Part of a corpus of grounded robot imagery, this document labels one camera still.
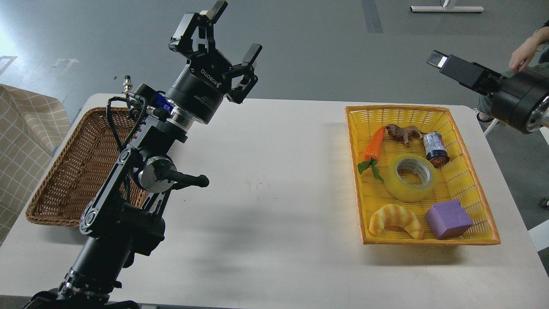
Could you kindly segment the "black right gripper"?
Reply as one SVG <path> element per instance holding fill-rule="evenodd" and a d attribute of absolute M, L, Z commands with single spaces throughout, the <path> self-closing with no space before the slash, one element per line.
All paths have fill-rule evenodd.
<path fill-rule="evenodd" d="M 478 63 L 433 50 L 427 64 L 477 94 L 492 94 L 492 116 L 523 134 L 548 127 L 549 77 L 524 70 L 510 78 Z"/>

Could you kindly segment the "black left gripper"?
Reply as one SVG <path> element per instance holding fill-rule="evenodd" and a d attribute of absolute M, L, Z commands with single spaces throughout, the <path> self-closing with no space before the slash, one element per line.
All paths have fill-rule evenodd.
<path fill-rule="evenodd" d="M 214 24 L 227 6 L 226 0 L 218 0 L 210 10 L 187 12 L 168 44 L 187 63 L 165 97 L 203 124 L 211 121 L 225 95 L 230 102 L 241 104 L 258 82 L 254 66 L 262 51 L 258 43 L 251 45 L 241 64 L 231 65 L 221 77 L 211 67 L 228 65 L 214 40 Z"/>

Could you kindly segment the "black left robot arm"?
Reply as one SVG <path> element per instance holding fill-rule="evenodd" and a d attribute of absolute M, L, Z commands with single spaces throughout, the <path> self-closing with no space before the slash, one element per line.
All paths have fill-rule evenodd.
<path fill-rule="evenodd" d="M 211 121 L 222 100 L 241 104 L 258 82 L 254 64 L 262 45 L 254 43 L 240 64 L 218 49 L 214 25 L 228 2 L 184 14 L 169 49 L 187 60 L 165 92 L 141 84 L 107 102 L 106 117 L 118 158 L 80 220 L 83 249 L 57 289 L 35 294 L 26 309 L 138 309 L 135 301 L 109 303 L 121 288 L 118 275 L 135 254 L 149 256 L 164 239 L 163 212 L 175 190 L 209 185 L 205 175 L 181 173 L 167 155 L 185 142 L 194 122 Z"/>

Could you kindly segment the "person's hand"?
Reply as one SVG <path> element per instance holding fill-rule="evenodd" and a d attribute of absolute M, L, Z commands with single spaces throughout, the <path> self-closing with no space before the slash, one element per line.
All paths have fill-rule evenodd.
<path fill-rule="evenodd" d="M 520 72 L 527 69 L 530 61 L 537 52 L 538 45 L 544 43 L 544 39 L 531 36 L 526 39 L 511 55 L 508 68 L 512 72 Z"/>

